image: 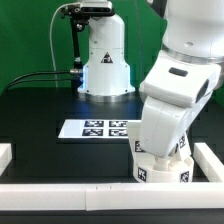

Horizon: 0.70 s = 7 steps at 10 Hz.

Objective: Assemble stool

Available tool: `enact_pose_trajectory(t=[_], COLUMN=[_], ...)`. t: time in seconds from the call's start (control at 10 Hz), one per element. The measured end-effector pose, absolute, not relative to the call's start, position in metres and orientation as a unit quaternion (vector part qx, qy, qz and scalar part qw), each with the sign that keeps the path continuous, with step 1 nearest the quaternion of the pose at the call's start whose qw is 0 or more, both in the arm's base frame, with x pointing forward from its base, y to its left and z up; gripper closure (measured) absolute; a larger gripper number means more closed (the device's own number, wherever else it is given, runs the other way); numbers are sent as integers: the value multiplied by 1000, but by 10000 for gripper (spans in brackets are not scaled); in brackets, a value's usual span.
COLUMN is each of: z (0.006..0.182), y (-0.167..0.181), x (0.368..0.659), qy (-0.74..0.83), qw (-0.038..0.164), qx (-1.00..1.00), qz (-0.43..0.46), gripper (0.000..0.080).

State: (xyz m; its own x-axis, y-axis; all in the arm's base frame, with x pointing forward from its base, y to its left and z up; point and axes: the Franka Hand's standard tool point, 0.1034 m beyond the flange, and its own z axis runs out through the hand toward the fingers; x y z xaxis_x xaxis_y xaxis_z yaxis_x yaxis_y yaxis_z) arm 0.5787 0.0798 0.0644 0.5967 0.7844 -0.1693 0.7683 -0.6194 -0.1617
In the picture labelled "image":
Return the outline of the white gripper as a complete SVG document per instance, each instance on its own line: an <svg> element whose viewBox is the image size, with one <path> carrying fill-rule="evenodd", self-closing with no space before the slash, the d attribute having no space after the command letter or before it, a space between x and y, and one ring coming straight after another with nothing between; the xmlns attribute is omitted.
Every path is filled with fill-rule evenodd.
<svg viewBox="0 0 224 224"><path fill-rule="evenodd" d="M215 89L221 67L175 60L161 50L140 85L145 97L140 144L148 153L166 158Z"/></svg>

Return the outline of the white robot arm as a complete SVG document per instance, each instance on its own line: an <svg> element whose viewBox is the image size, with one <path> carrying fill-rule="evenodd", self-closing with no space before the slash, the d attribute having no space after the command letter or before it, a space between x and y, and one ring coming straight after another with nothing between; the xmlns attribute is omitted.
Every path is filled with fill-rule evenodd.
<svg viewBox="0 0 224 224"><path fill-rule="evenodd" d="M150 0L167 22L157 59L139 86L140 146L167 157L219 87L224 73L224 0ZM118 16L90 19L90 53L78 92L95 100L132 93Z"/></svg>

